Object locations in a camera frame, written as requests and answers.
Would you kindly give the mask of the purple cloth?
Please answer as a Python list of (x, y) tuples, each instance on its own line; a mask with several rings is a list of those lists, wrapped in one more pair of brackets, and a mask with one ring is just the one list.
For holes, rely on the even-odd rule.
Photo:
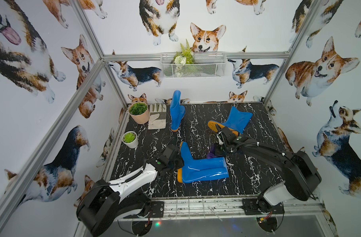
[(214, 159), (214, 158), (219, 158), (220, 157), (220, 155), (218, 155), (217, 153), (216, 153), (216, 149), (217, 149), (217, 144), (213, 144), (210, 148), (209, 148), (209, 151), (208, 151), (208, 153), (207, 153), (207, 155), (206, 155), (206, 158), (207, 159)]

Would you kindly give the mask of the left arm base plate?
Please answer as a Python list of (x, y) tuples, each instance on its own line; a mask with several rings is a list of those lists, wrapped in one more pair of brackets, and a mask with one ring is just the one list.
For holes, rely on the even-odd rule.
[(142, 208), (134, 209), (128, 212), (124, 219), (148, 219), (162, 218), (164, 216), (165, 203), (163, 201), (151, 201), (146, 203)]

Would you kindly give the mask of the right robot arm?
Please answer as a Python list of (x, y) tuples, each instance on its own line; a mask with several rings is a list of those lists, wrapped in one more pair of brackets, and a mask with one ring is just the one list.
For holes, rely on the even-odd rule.
[(283, 182), (267, 188), (257, 197), (257, 208), (268, 212), (272, 207), (291, 199), (307, 201), (314, 199), (313, 192), (322, 178), (304, 151), (297, 153), (278, 150), (265, 145), (220, 123), (209, 122), (220, 144), (216, 155), (243, 154), (259, 159), (282, 173)]

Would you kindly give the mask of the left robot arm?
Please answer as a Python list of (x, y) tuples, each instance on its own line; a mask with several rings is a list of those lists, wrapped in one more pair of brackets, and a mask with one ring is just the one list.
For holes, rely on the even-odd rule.
[(130, 216), (147, 219), (156, 216), (156, 204), (137, 190), (183, 166), (180, 149), (170, 144), (154, 157), (145, 159), (142, 167), (130, 174), (109, 182), (100, 179), (78, 205), (78, 220), (92, 236), (98, 237), (114, 221)]

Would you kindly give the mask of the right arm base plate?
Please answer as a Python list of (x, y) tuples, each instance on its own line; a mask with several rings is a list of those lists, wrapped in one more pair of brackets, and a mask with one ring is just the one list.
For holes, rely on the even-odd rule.
[(284, 214), (284, 207), (281, 203), (273, 206), (268, 204), (264, 199), (258, 200), (257, 198), (244, 198), (242, 199), (241, 208), (246, 215), (259, 215), (259, 214)]

